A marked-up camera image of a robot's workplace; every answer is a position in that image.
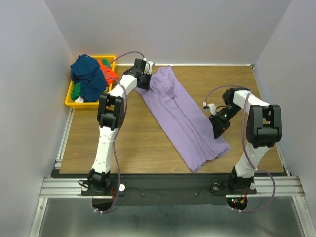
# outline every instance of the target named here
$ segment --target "green cloth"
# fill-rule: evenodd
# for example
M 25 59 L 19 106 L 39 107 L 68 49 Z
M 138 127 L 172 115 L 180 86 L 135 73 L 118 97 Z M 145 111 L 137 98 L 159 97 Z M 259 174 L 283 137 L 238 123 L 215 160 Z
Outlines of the green cloth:
M 107 66 L 108 64 L 109 64 L 109 62 L 104 58 L 104 59 L 102 59 L 102 64 L 104 65 L 104 66 Z
M 74 90 L 71 93 L 71 98 L 73 101 L 77 100 L 77 98 L 80 96 L 80 87 L 80 82 L 75 84 Z

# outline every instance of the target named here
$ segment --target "wall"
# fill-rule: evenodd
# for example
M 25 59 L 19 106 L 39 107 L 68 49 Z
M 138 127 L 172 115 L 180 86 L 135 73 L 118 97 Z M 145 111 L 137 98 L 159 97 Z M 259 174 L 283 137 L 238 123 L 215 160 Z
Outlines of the wall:
M 254 64 L 290 0 L 46 0 L 72 53 Z M 135 55 L 121 59 L 132 63 Z
M 65 127 L 73 55 L 44 1 L 5 1 L 0 15 L 0 236 L 25 237 Z
M 299 175 L 316 225 L 316 2 L 293 0 L 263 50 L 255 77 L 262 97 L 282 107 L 280 142 L 287 168 Z

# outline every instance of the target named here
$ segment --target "purple cloth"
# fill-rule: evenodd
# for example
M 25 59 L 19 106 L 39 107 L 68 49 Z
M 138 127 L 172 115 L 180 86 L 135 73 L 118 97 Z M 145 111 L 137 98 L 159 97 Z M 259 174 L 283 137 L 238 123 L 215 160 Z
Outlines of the purple cloth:
M 222 137 L 214 139 L 213 126 L 177 80 L 170 66 L 152 75 L 150 89 L 136 89 L 192 172 L 231 148 Z

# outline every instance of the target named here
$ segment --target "white baseboard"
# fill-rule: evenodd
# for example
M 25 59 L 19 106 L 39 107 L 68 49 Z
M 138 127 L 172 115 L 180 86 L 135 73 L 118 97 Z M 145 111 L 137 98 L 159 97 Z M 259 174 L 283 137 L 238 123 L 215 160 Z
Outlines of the white baseboard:
M 118 63 L 116 66 L 126 66 L 130 67 L 133 66 L 133 63 Z M 182 66 L 182 67 L 191 67 L 191 66 L 221 66 L 221 67 L 245 67 L 248 66 L 250 67 L 251 64 L 215 64 L 215 63 L 210 63 L 210 64 L 195 64 L 195 63 L 155 63 L 155 66 L 159 67 L 165 67 L 165 66 Z

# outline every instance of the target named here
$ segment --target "orange cloth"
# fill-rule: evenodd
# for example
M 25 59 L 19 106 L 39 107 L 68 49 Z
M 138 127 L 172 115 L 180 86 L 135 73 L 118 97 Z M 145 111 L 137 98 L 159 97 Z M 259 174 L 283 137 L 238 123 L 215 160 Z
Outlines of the orange cloth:
M 107 71 L 105 73 L 105 69 L 106 69 L 107 66 L 103 65 L 101 60 L 98 60 L 98 63 L 100 64 L 101 70 L 103 72 L 105 80 L 107 81 L 108 86 L 114 81 L 109 76 L 112 76 L 115 79 L 119 79 L 118 75 L 115 72 L 113 72 L 110 68 L 107 68 Z

